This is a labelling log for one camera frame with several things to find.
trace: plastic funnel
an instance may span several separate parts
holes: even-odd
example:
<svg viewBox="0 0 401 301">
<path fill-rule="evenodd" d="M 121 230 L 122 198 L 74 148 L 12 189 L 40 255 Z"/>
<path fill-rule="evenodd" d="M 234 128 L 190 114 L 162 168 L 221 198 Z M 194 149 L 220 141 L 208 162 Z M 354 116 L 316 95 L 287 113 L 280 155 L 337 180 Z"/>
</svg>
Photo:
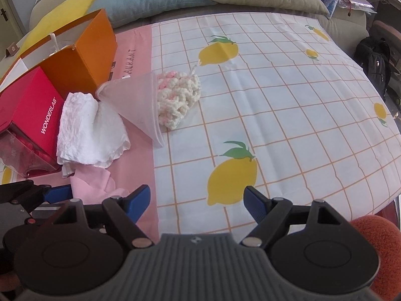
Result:
<svg viewBox="0 0 401 301">
<path fill-rule="evenodd" d="M 163 147 L 164 139 L 158 122 L 157 85 L 157 75 L 150 72 L 108 81 L 99 86 L 96 97 L 142 130 L 153 140 L 155 147 Z"/>
</svg>

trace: orange plush object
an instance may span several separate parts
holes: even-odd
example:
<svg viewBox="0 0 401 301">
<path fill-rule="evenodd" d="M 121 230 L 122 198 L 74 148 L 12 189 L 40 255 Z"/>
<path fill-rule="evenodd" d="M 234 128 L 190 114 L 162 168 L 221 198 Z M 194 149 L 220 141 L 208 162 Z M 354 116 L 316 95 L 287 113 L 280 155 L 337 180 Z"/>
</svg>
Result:
<svg viewBox="0 0 401 301">
<path fill-rule="evenodd" d="M 368 215 L 350 222 L 380 256 L 380 268 L 370 287 L 384 301 L 401 292 L 401 232 L 385 218 Z"/>
</svg>

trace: backpack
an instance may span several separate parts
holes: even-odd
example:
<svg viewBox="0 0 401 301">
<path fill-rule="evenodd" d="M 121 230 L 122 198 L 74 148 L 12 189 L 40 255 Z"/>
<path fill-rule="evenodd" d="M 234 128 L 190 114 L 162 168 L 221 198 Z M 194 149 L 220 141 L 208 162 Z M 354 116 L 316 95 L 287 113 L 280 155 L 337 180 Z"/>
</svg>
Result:
<svg viewBox="0 0 401 301">
<path fill-rule="evenodd" d="M 384 100 L 391 78 L 390 47 L 385 39 L 364 38 L 356 47 L 354 61 L 362 67 L 363 72 Z"/>
</svg>

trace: orange box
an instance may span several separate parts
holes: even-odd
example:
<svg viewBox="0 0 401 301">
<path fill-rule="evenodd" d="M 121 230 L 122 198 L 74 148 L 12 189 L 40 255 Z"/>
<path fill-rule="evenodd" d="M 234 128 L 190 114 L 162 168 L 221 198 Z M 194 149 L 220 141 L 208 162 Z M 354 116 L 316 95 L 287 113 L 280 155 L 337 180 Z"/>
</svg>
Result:
<svg viewBox="0 0 401 301">
<path fill-rule="evenodd" d="M 21 71 L 31 71 L 37 66 L 63 99 L 70 92 L 94 94 L 99 85 L 108 81 L 117 42 L 104 9 L 87 14 L 54 34 L 60 50 L 56 52 L 50 36 L 37 42 L 16 61 L 20 63 L 17 73 L 3 78 L 0 92 L 20 77 Z"/>
</svg>

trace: yellow lemon print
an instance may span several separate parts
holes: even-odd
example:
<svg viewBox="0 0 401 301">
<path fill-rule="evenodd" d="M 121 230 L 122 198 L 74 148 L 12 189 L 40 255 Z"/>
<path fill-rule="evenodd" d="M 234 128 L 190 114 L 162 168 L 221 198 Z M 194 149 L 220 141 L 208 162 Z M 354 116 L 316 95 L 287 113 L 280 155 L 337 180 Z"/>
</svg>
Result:
<svg viewBox="0 0 401 301">
<path fill-rule="evenodd" d="M 306 55 L 307 55 L 310 59 L 319 61 L 319 60 L 318 60 L 319 54 L 318 54 L 317 52 L 315 52 L 315 51 L 313 51 L 313 50 L 310 50 L 310 49 L 307 49 L 307 50 L 305 51 L 305 53 L 306 53 Z"/>
<path fill-rule="evenodd" d="M 225 36 L 216 36 L 199 52 L 199 65 L 218 64 L 235 58 L 238 55 L 238 45 Z"/>
<path fill-rule="evenodd" d="M 12 175 L 12 174 L 13 174 L 13 172 L 11 171 L 11 169 L 8 168 L 7 166 L 4 166 L 4 169 L 3 169 L 3 178 L 2 178 L 1 184 L 2 184 L 2 185 L 5 185 L 5 184 L 7 184 L 7 183 L 10 183 L 10 182 L 11 182 L 11 175 Z"/>
<path fill-rule="evenodd" d="M 387 122 L 384 121 L 384 119 L 387 117 L 386 110 L 384 109 L 384 106 L 380 103 L 374 103 L 373 105 L 374 112 L 377 115 L 377 118 L 379 119 L 380 123 L 387 127 Z"/>
<path fill-rule="evenodd" d="M 242 200 L 244 189 L 255 185 L 257 163 L 255 157 L 240 141 L 226 141 L 240 147 L 228 150 L 222 156 L 231 157 L 214 169 L 207 182 L 209 206 L 216 203 L 232 205 Z"/>
<path fill-rule="evenodd" d="M 325 34 L 323 34 L 323 32 L 322 32 L 321 30 L 318 30 L 317 28 L 314 28 L 314 27 L 309 26 L 309 25 L 305 25 L 305 27 L 308 28 L 309 30 L 313 30 L 313 32 L 314 32 L 316 35 L 320 36 L 320 37 L 323 38 L 324 40 L 330 41 L 330 39 L 329 39 Z"/>
</svg>

